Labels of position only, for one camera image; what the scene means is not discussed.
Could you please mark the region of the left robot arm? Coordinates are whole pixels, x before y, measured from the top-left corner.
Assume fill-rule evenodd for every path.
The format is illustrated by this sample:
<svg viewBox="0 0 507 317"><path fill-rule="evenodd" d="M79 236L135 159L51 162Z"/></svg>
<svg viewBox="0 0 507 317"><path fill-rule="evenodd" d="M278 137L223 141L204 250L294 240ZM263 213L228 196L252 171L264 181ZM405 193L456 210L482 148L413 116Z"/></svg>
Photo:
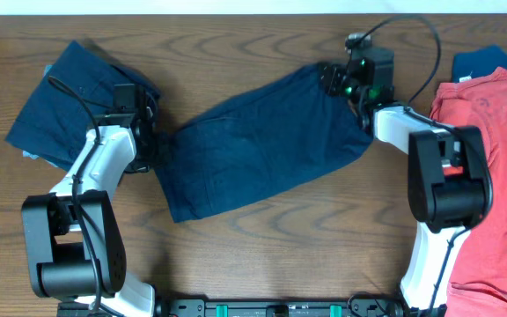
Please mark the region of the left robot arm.
<svg viewBox="0 0 507 317"><path fill-rule="evenodd" d="M156 291L129 273L112 207L124 175L147 173L162 151L156 100L139 84L114 87L113 105L90 114L85 144L45 195L21 216L33 293L60 302L60 316L154 316Z"/></svg>

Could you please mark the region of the navy blue shorts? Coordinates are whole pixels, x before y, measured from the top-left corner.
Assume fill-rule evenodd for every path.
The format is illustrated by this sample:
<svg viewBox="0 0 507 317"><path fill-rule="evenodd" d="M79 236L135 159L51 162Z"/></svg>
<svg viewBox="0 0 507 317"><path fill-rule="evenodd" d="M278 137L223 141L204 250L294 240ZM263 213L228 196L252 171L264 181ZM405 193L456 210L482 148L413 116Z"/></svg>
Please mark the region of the navy blue shorts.
<svg viewBox="0 0 507 317"><path fill-rule="evenodd" d="M372 142L316 65L198 115L167 138L156 175L174 222L270 198L359 159Z"/></svg>

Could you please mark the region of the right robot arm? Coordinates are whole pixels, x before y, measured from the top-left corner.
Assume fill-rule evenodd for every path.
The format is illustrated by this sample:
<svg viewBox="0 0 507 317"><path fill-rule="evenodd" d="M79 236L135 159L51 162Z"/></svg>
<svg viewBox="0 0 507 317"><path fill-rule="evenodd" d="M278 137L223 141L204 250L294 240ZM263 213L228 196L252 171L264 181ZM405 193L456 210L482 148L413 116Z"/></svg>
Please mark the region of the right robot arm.
<svg viewBox="0 0 507 317"><path fill-rule="evenodd" d="M417 222L408 269L397 298L355 295L351 316L443 316L458 253L488 215L493 185L481 132L418 114L396 100L393 51L373 45L369 33L345 40L349 61L320 63L327 94L352 104L359 127L408 156L408 203Z"/></svg>

